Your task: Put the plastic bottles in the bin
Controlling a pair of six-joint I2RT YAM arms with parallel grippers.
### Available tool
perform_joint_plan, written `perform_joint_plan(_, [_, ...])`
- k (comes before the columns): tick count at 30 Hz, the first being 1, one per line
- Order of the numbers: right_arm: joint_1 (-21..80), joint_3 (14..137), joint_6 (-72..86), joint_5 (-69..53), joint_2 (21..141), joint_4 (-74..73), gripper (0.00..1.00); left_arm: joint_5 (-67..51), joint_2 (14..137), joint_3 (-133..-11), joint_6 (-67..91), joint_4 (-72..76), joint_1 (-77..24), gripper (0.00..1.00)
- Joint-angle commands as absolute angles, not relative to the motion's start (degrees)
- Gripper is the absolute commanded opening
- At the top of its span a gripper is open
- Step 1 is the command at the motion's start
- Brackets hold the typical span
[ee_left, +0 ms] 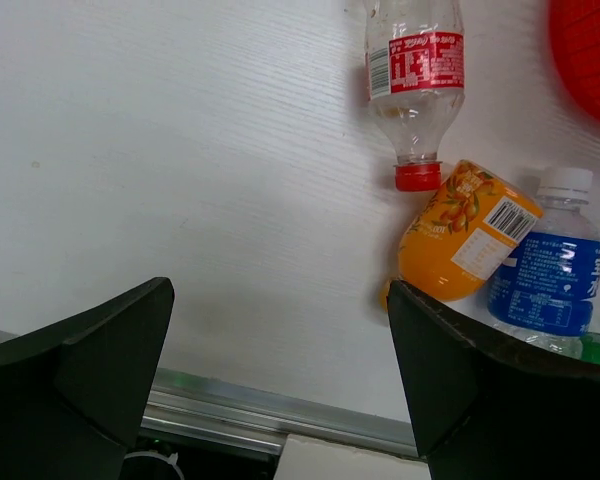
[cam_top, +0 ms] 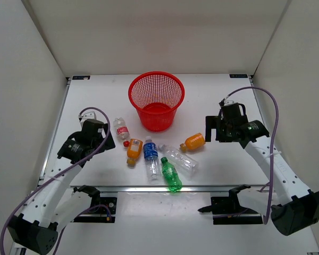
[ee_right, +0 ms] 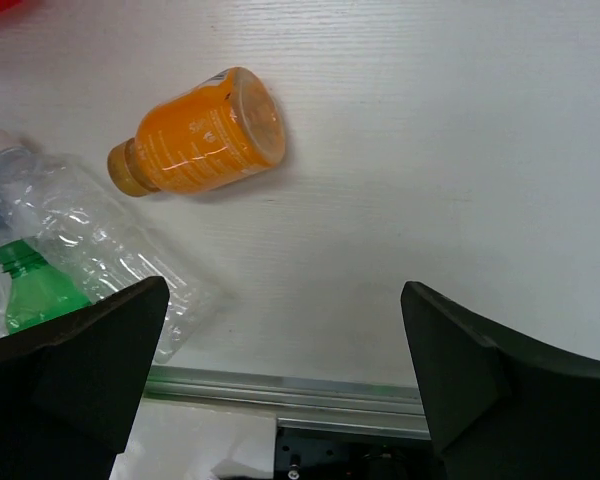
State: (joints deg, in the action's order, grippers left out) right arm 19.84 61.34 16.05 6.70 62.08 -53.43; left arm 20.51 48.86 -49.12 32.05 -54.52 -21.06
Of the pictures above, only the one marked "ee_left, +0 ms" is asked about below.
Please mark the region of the clear bottle blue label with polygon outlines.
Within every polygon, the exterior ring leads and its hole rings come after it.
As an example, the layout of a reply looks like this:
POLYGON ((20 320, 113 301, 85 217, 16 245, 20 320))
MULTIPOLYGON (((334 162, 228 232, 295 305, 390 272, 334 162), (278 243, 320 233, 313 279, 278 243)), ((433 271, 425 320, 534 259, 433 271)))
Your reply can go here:
POLYGON ((600 231, 581 213, 592 180, 585 169, 544 170, 543 216, 496 270, 487 302, 493 328, 576 359, 600 280, 600 231))

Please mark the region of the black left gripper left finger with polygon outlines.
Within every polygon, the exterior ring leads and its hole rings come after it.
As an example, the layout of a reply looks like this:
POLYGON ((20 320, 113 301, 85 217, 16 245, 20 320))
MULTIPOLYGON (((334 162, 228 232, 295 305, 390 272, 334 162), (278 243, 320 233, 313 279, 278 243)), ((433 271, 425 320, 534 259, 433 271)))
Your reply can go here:
POLYGON ((173 305, 156 277, 0 343, 0 479, 118 478, 173 305))

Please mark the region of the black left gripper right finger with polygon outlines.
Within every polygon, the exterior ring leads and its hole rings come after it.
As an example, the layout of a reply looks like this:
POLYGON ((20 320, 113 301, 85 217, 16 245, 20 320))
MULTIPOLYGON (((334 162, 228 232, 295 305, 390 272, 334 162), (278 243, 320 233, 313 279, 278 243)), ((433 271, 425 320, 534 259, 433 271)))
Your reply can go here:
POLYGON ((388 317, 435 479, 600 479, 600 365, 467 317, 404 281, 388 317))

